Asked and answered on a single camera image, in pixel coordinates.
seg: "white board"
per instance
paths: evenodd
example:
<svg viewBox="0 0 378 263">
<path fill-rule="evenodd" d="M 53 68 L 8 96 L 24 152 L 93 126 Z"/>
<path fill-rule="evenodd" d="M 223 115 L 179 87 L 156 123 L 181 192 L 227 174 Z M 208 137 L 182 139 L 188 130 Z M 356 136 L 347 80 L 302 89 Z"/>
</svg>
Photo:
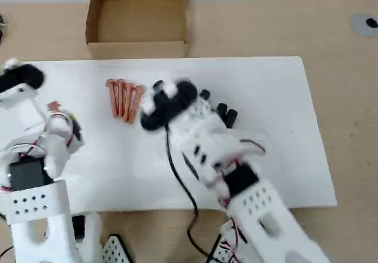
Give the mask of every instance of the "white board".
<svg viewBox="0 0 378 263">
<path fill-rule="evenodd" d="M 37 101 L 53 100 L 73 112 L 86 145 L 72 157 L 67 180 L 73 212 L 86 210 L 190 209 L 190 201 L 168 165 L 162 132 L 113 118 L 108 78 L 152 86 L 157 79 L 188 77 L 211 92 L 211 103 L 239 112 L 235 134 L 260 138 L 268 149 L 261 169 L 289 207 L 337 204 L 317 118 L 302 60 L 299 57 L 232 59 L 158 59 L 43 61 L 33 63 L 46 75 Z M 14 129 L 0 111 L 1 145 Z M 218 204 L 178 155 L 178 172 L 198 205 Z"/>
</svg>

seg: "wooden table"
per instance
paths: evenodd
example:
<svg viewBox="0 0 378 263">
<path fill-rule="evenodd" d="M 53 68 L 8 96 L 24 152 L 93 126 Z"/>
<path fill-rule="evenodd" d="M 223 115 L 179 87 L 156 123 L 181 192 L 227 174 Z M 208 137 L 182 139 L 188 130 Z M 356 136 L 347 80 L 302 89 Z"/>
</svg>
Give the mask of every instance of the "wooden table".
<svg viewBox="0 0 378 263">
<path fill-rule="evenodd" d="M 0 61 L 89 59 L 86 4 L 0 5 L 9 30 Z M 190 2 L 190 57 L 301 56 L 324 140 L 338 207 L 295 217 L 333 262 L 378 258 L 378 38 L 350 29 L 356 12 L 378 17 L 378 0 Z M 104 213 L 104 238 L 120 232 L 137 262 L 204 262 L 185 235 L 186 211 Z M 210 250 L 217 212 L 203 212 L 195 237 Z M 11 244 L 1 226 L 0 247 Z"/>
</svg>

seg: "open cardboard box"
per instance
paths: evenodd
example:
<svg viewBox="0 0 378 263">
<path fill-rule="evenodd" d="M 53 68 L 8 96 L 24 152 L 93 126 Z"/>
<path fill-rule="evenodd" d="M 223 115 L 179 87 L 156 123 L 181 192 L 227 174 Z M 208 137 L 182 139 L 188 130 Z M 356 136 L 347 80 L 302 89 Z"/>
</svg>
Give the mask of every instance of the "open cardboard box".
<svg viewBox="0 0 378 263">
<path fill-rule="evenodd" d="M 185 0 L 90 0 L 86 41 L 94 59 L 185 57 Z"/>
</svg>

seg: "screw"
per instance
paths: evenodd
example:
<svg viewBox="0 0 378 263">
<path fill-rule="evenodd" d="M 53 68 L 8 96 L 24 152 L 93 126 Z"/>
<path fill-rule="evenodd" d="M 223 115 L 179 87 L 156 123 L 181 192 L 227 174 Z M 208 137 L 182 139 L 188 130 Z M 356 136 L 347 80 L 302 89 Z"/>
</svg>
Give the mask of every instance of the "screw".
<svg viewBox="0 0 378 263">
<path fill-rule="evenodd" d="M 117 103 L 116 103 L 116 96 L 115 96 L 115 92 L 114 92 L 115 84 L 116 84 L 116 82 L 114 82 L 113 79 L 107 79 L 105 85 L 109 88 L 110 102 L 112 104 L 113 116 L 117 117 Z"/>
<path fill-rule="evenodd" d="M 135 98 L 134 98 L 134 102 L 132 103 L 130 117 L 129 117 L 129 123 L 130 124 L 132 124 L 135 120 L 136 112 L 138 111 L 139 103 L 142 100 L 143 93 L 144 93 L 144 87 L 143 86 L 137 86 L 135 88 Z"/>
<path fill-rule="evenodd" d="M 125 85 L 125 110 L 123 112 L 123 121 L 127 122 L 129 119 L 129 109 L 131 104 L 131 92 L 133 90 L 134 85 L 131 83 L 126 83 Z"/>
<path fill-rule="evenodd" d="M 117 85 L 118 85 L 118 117 L 123 117 L 123 88 L 125 87 L 125 80 L 118 79 Z"/>
</svg>

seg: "robotic arm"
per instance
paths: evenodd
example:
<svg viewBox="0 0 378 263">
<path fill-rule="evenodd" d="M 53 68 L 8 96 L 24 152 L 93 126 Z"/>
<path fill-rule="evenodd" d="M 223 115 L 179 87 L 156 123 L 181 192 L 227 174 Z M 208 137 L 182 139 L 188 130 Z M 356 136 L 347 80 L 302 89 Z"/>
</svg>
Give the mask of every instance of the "robotic arm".
<svg viewBox="0 0 378 263">
<path fill-rule="evenodd" d="M 66 182 L 55 181 L 82 145 L 80 126 L 67 111 L 51 106 L 42 113 L 34 98 L 44 75 L 30 64 L 9 61 L 0 75 L 0 107 L 21 122 L 21 132 L 0 156 L 0 185 L 6 221 L 19 263 L 101 262 L 100 217 L 96 213 L 71 216 Z M 33 222 L 46 219 L 43 239 Z M 81 222 L 84 234 L 74 230 Z"/>
<path fill-rule="evenodd" d="M 182 152 L 195 177 L 232 218 L 221 228 L 208 262 L 330 263 L 259 173 L 253 156 L 265 149 L 229 135 L 193 84 L 157 82 L 142 101 L 141 123 L 146 130 L 165 127 L 168 145 Z"/>
</svg>

